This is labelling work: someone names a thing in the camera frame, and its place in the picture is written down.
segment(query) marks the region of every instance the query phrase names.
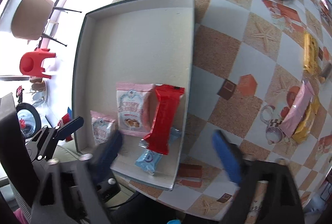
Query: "screw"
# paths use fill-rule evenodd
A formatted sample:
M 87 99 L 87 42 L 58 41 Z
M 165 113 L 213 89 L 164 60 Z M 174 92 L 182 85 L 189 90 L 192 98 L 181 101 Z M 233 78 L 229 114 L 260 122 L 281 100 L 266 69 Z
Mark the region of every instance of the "screw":
M 54 164 L 58 164 L 59 163 L 59 160 L 58 159 L 50 159 L 49 161 L 47 161 L 47 163 L 49 165 L 54 165 Z
M 110 185 L 114 185 L 117 181 L 115 181 L 114 178 L 110 178 L 110 179 L 108 179 L 107 182 L 108 182 Z
M 90 158 L 92 158 L 92 156 L 92 154 L 83 154 L 80 156 L 80 161 L 89 160 Z

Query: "black cable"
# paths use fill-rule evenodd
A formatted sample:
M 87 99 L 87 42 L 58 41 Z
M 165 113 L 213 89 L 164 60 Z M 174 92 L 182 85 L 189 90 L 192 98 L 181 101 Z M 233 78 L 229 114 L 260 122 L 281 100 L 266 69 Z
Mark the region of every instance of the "black cable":
M 112 209 L 112 208 L 116 208 L 116 207 L 120 207 L 120 206 L 122 206 L 122 205 L 125 205 L 125 204 L 131 202 L 133 199 L 135 199 L 138 195 L 139 195 L 139 192 L 136 191 L 136 192 L 135 192 L 135 193 L 134 193 L 134 194 L 133 194 L 128 200 L 126 200 L 125 202 L 120 203 L 120 204 L 118 204 L 118 205 L 114 205 L 114 206 L 107 207 L 107 209 Z

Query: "chair leg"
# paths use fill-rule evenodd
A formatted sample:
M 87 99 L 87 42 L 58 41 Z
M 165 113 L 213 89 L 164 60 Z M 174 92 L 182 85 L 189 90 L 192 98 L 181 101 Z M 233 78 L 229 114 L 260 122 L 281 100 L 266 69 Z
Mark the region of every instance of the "chair leg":
M 52 38 L 50 35 L 47 35 L 47 34 L 42 33 L 42 34 L 41 34 L 41 37 L 42 37 L 42 38 L 47 38 L 47 39 L 52 39 L 52 40 L 54 40 L 55 42 L 58 42 L 58 43 L 62 44 L 63 46 L 66 46 L 66 47 L 67 47 L 66 44 L 63 44 L 62 42 L 60 42 L 60 41 L 58 41 L 58 40 Z
M 68 10 L 68 11 L 73 11 L 73 12 L 79 12 L 79 13 L 82 13 L 82 11 L 72 10 L 72 9 L 65 9 L 65 8 L 61 8 L 61 7 L 53 7 L 53 9 L 60 10 L 60 11 Z

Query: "blue candy wrapper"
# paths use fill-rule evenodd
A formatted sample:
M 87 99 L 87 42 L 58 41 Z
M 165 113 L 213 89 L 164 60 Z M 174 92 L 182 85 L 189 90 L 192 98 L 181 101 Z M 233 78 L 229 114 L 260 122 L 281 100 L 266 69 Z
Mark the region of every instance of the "blue candy wrapper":
M 171 128 L 168 145 L 171 145 L 177 138 L 181 137 L 178 129 Z M 154 175 L 157 164 L 163 155 L 152 150 L 145 150 L 144 153 L 136 160 L 135 165 L 146 171 L 150 175 Z

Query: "open cardboard box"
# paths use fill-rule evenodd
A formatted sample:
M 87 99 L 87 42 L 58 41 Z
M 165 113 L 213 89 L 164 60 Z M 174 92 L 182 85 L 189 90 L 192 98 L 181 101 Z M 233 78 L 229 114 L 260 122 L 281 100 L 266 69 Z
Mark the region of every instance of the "open cardboard box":
M 75 133 L 78 152 L 92 153 L 90 110 L 117 118 L 116 82 L 164 83 L 185 88 L 173 126 L 182 138 L 170 146 L 154 176 L 135 166 L 144 152 L 140 137 L 124 135 L 111 169 L 119 175 L 172 190 L 185 130 L 194 39 L 194 0 L 125 0 L 86 14 L 78 40 L 74 75 L 73 117 L 84 126 Z M 150 116 L 156 99 L 151 94 Z

